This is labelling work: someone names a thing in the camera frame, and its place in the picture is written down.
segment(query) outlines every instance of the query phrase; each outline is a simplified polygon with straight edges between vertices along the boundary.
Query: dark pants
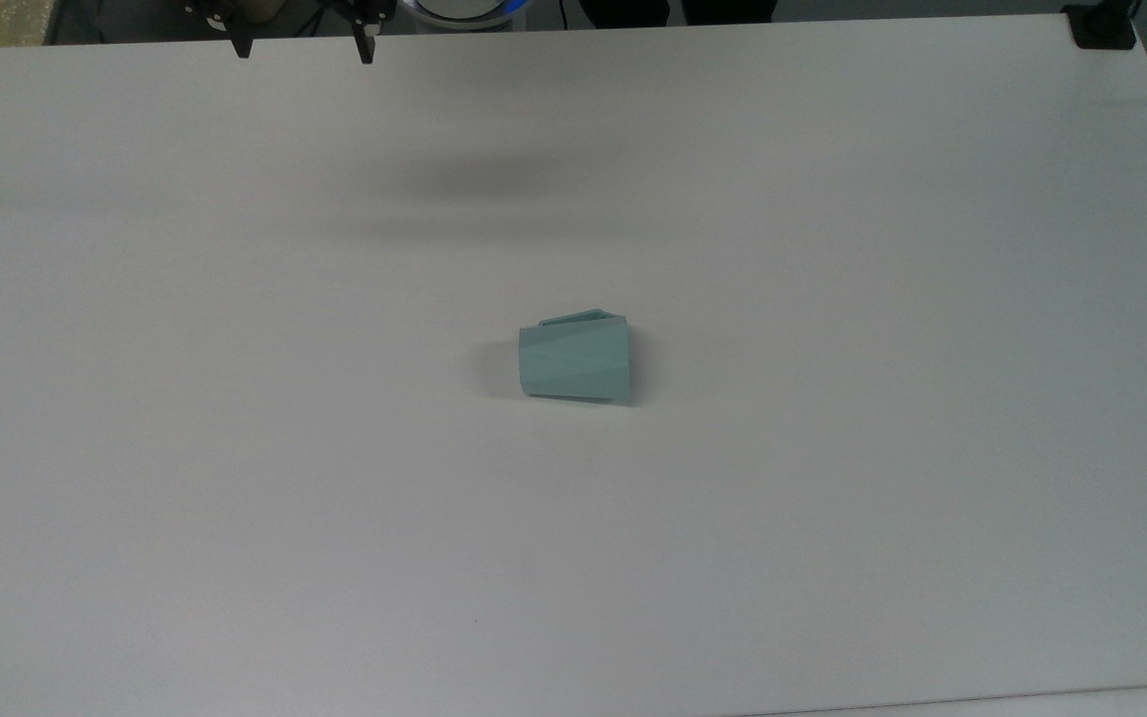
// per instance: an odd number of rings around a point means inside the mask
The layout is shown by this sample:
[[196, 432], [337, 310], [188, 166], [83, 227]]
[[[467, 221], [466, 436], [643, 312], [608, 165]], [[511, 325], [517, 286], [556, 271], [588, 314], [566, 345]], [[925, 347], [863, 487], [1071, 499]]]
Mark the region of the dark pants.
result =
[[[664, 26], [670, 15], [666, 0], [578, 0], [596, 28]], [[778, 0], [681, 0], [684, 18], [692, 26], [766, 23], [773, 20]]]

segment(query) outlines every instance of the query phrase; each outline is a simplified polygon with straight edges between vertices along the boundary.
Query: black cable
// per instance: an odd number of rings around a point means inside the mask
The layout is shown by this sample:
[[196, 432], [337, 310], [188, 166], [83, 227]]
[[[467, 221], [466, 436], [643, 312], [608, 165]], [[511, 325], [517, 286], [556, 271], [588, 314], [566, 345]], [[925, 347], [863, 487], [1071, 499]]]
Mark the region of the black cable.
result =
[[100, 17], [104, 14], [104, 0], [95, 0], [95, 37], [99, 38], [100, 44], [104, 45], [104, 28], [101, 28]]
[[318, 28], [321, 26], [321, 17], [322, 17], [322, 15], [325, 15], [325, 13], [327, 13], [327, 6], [325, 6], [325, 5], [320, 6], [320, 8], [318, 8], [318, 11], [313, 13], [313, 15], [311, 15], [311, 17], [309, 17], [307, 20], [305, 20], [305, 23], [302, 24], [302, 26], [299, 26], [299, 29], [297, 29], [297, 31], [295, 31], [295, 34], [291, 36], [291, 37], [302, 37], [302, 36], [304, 36], [304, 31], [306, 29], [309, 29], [309, 26], [313, 28], [313, 37], [318, 36]]

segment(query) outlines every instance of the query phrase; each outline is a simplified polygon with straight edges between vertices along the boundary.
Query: white table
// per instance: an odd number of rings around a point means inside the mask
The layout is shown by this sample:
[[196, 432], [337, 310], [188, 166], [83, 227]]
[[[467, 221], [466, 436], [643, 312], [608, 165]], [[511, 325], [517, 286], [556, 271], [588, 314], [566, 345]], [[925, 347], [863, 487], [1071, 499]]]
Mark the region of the white table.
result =
[[[637, 405], [524, 398], [593, 307]], [[1146, 684], [1141, 50], [0, 50], [0, 716]]]

